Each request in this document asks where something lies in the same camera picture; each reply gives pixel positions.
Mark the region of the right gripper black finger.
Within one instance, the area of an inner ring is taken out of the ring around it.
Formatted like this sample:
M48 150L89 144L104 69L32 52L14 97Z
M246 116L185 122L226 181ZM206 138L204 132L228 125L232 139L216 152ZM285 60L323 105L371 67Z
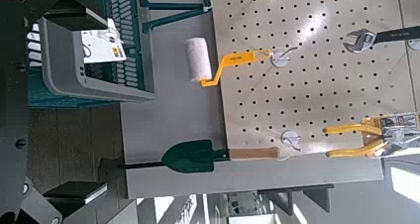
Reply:
M24 18L34 24L45 18L70 31L104 30L104 11L95 0L20 0Z
M106 194L105 182L68 181L44 194L31 185L15 224L95 224Z

